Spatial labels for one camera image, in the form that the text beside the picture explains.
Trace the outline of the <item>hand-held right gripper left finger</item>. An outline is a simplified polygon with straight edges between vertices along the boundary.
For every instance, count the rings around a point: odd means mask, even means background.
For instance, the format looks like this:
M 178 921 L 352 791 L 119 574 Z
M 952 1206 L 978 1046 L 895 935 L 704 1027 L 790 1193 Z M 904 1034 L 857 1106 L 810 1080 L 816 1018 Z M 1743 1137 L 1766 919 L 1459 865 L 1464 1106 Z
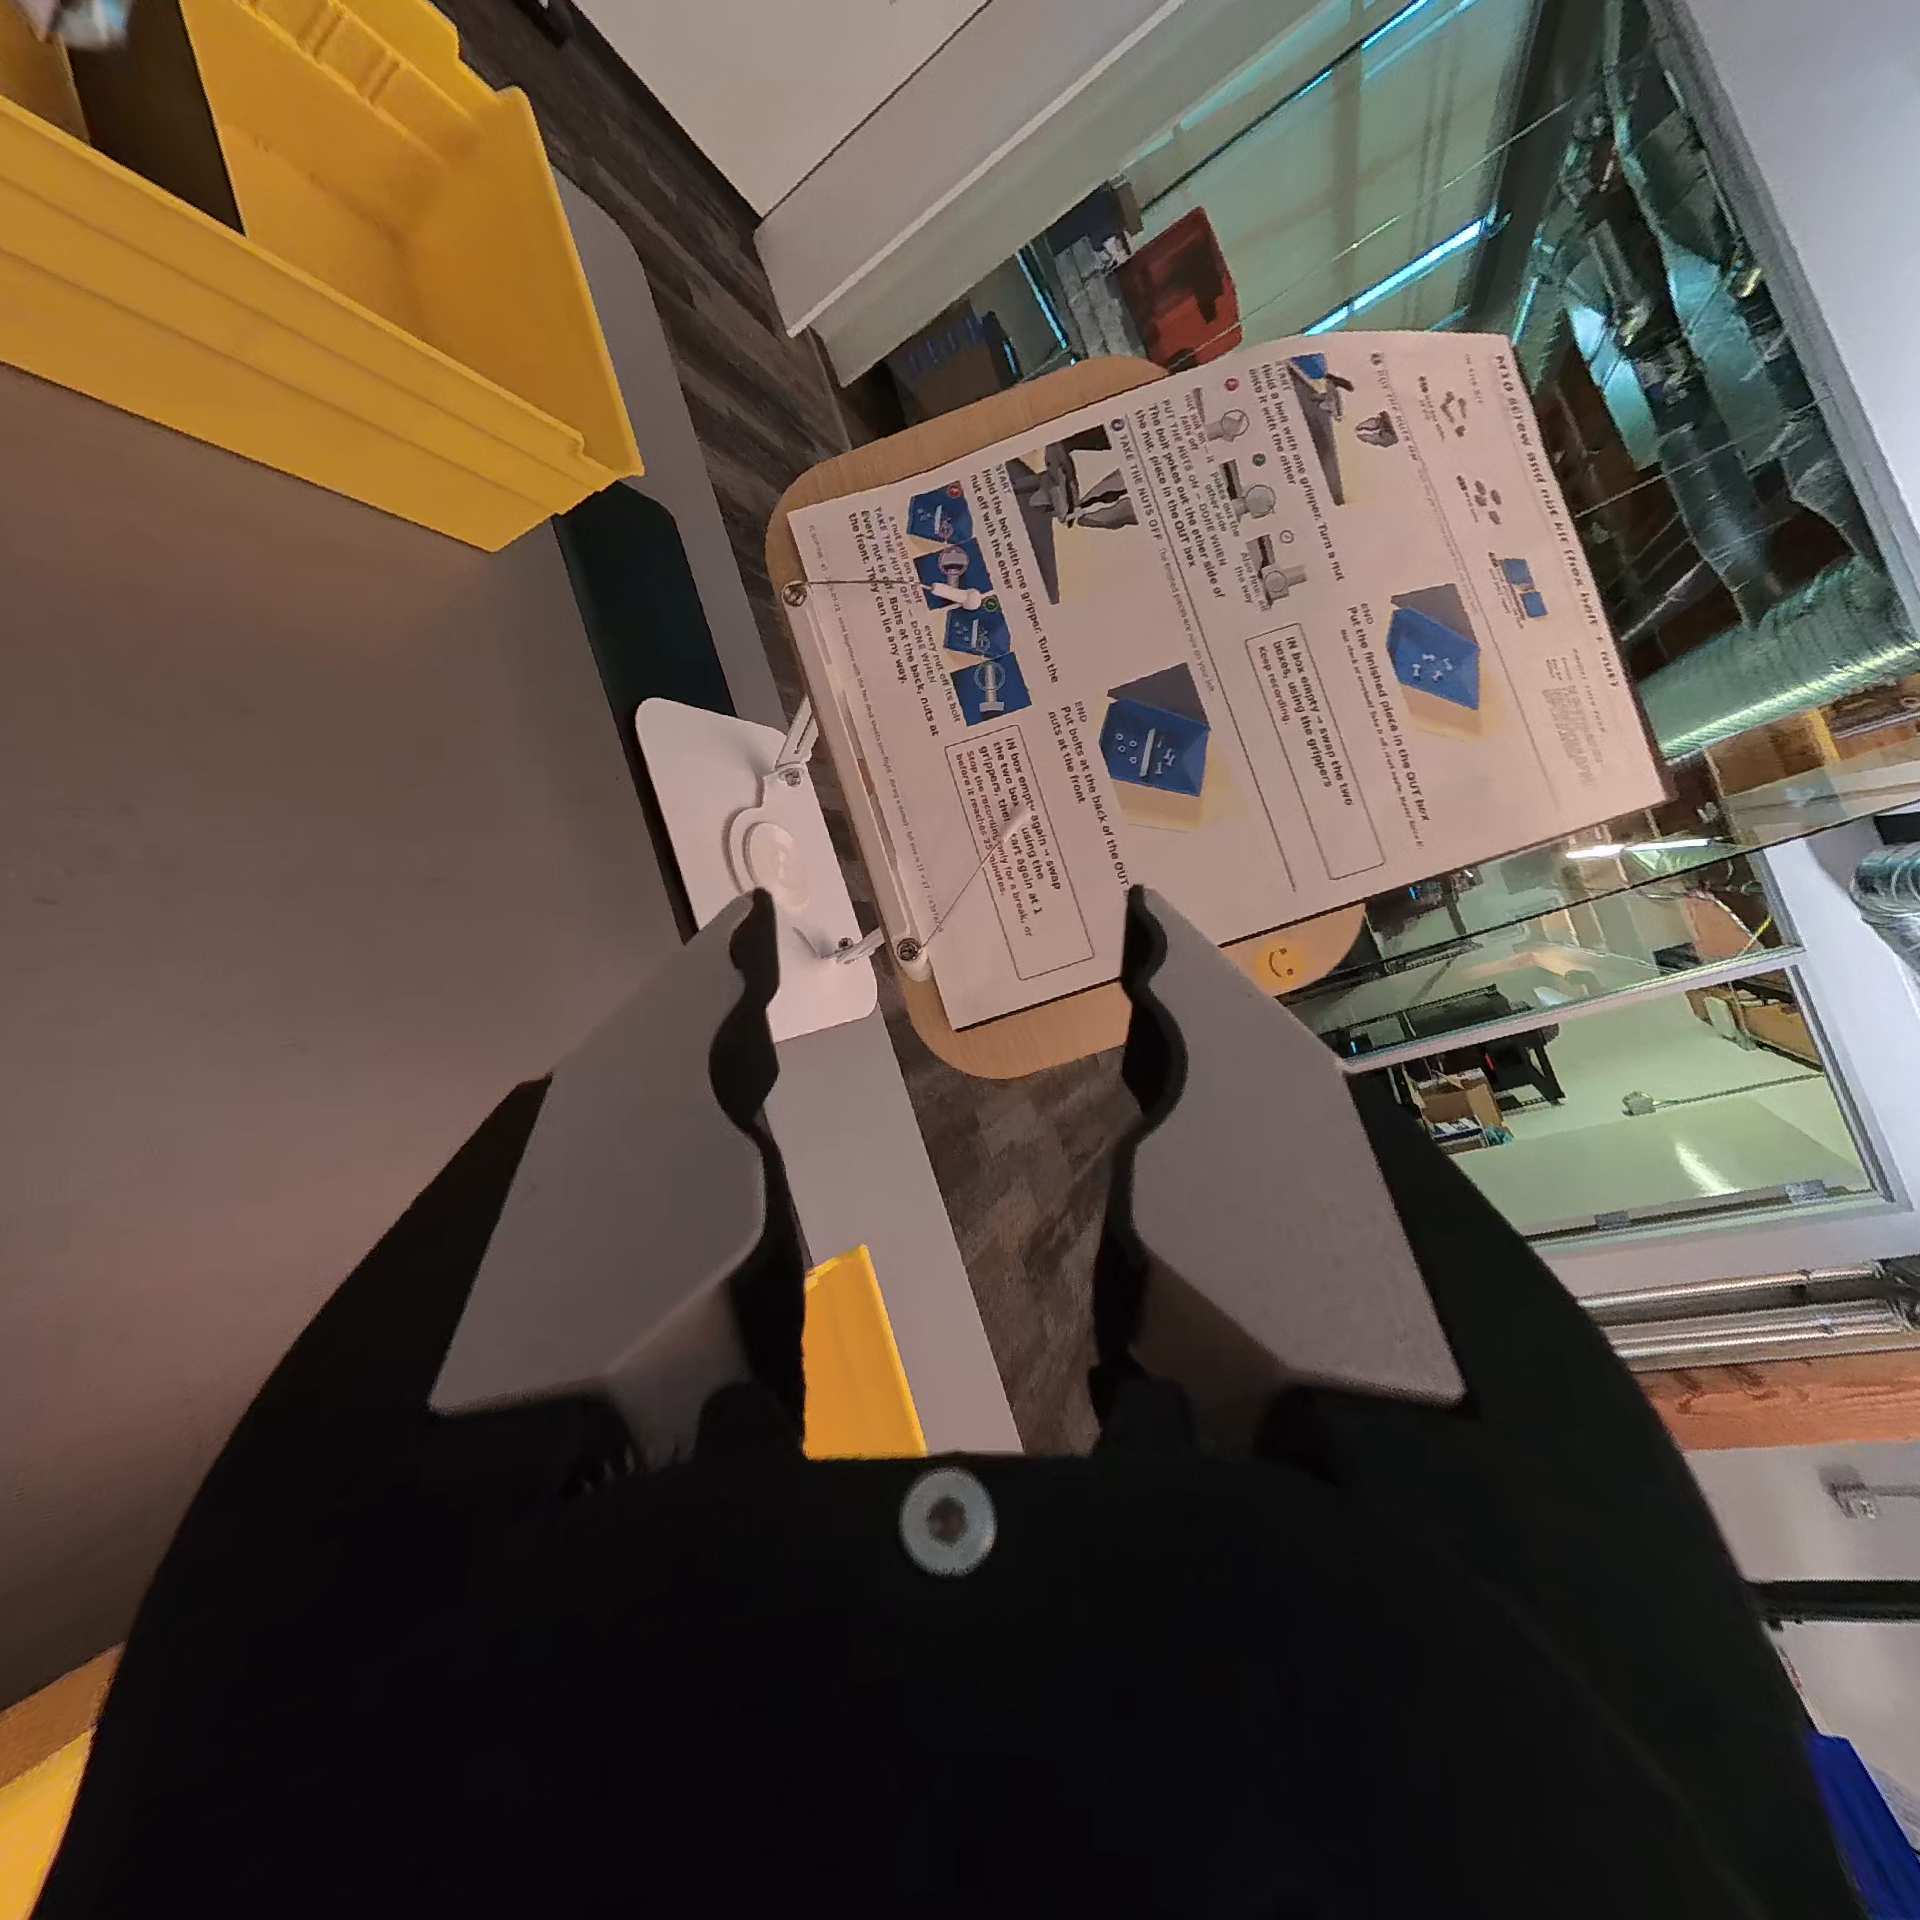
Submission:
M 739 896 L 552 1072 L 433 1410 L 592 1400 L 667 1464 L 755 1386 L 806 1434 L 806 1247 L 764 1116 L 777 987 L 777 906 Z

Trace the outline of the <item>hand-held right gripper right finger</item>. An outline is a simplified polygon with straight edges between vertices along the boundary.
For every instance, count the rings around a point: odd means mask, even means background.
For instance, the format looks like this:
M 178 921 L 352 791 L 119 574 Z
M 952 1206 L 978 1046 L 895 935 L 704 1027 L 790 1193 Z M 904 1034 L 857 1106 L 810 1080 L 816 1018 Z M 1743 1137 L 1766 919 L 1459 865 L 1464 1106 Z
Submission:
M 1467 1386 L 1332 1054 L 1161 894 L 1123 911 L 1115 1146 L 1088 1394 L 1256 1450 L 1296 1390 L 1457 1410 Z

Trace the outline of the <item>yellow undivided bin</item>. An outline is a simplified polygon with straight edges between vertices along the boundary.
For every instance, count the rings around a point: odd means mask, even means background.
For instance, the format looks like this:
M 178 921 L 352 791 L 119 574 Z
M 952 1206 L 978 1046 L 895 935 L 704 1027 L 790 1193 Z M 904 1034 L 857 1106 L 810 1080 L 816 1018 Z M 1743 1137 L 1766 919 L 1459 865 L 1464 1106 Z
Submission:
M 807 1274 L 807 1426 L 812 1458 L 923 1457 L 928 1443 L 873 1258 L 857 1247 Z M 121 1649 L 20 1698 L 2 1715 L 2 1915 L 30 1915 L 73 1812 Z

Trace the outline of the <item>yellow bin with black divider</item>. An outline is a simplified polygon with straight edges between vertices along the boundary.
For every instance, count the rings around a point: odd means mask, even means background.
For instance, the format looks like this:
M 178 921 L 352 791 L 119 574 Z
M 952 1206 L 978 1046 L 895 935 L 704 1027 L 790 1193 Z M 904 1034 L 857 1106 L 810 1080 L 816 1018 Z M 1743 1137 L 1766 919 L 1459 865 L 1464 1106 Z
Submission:
M 643 474 L 538 119 L 424 2 L 182 6 L 244 228 L 6 6 L 2 360 L 488 553 Z

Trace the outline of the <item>white metal stand base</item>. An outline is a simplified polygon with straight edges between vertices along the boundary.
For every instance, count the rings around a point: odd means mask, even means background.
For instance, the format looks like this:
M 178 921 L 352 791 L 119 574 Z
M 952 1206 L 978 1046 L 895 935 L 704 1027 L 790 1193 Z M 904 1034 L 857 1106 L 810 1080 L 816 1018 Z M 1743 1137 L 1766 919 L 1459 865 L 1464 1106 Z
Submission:
M 772 1038 L 799 1040 L 873 1015 L 883 935 L 857 927 L 810 771 L 820 734 L 812 705 L 780 730 L 655 698 L 639 707 L 633 727 L 696 927 L 706 929 L 752 892 L 776 906 Z

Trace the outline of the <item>printed instruction sheet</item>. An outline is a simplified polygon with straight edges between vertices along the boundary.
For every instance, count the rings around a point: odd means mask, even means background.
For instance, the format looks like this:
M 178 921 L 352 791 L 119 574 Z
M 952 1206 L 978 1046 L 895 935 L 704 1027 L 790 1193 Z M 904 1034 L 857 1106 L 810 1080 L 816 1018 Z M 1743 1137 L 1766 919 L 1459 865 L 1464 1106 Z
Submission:
M 785 504 L 888 942 L 950 1028 L 1542 849 L 1666 780 L 1497 331 L 1239 347 Z

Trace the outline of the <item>black flat table mat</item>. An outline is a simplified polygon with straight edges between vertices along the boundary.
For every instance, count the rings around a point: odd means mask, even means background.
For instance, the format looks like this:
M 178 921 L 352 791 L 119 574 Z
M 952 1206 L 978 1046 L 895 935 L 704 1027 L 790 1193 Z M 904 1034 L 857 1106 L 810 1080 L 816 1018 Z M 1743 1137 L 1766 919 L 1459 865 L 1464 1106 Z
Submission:
M 624 481 L 553 519 L 616 721 L 665 699 L 736 716 L 679 527 Z

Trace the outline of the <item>blue plastic storage bin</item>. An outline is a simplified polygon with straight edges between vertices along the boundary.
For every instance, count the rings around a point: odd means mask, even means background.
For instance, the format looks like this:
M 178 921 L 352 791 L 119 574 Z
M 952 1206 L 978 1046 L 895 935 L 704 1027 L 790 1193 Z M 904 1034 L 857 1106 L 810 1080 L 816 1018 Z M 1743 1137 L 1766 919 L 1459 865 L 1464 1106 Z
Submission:
M 1819 1731 L 1806 1734 L 1806 1752 L 1864 1913 L 1919 1919 L 1919 1855 L 1870 1767 L 1854 1745 Z

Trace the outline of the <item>red-brown box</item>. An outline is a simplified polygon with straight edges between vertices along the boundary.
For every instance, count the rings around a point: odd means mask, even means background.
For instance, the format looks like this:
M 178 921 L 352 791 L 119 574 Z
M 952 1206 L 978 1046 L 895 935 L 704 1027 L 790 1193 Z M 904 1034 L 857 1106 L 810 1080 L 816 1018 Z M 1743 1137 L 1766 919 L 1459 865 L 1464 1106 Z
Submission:
M 1242 346 L 1232 271 L 1204 208 L 1130 255 L 1115 280 L 1144 356 L 1161 371 L 1186 372 Z

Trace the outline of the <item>black plastic bin divider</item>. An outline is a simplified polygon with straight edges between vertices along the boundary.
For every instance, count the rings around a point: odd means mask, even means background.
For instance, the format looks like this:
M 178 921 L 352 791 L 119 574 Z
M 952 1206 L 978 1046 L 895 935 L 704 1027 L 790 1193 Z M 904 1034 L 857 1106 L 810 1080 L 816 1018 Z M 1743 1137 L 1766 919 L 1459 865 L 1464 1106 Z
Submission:
M 240 233 L 242 214 L 184 8 L 62 6 L 57 34 L 95 150 Z

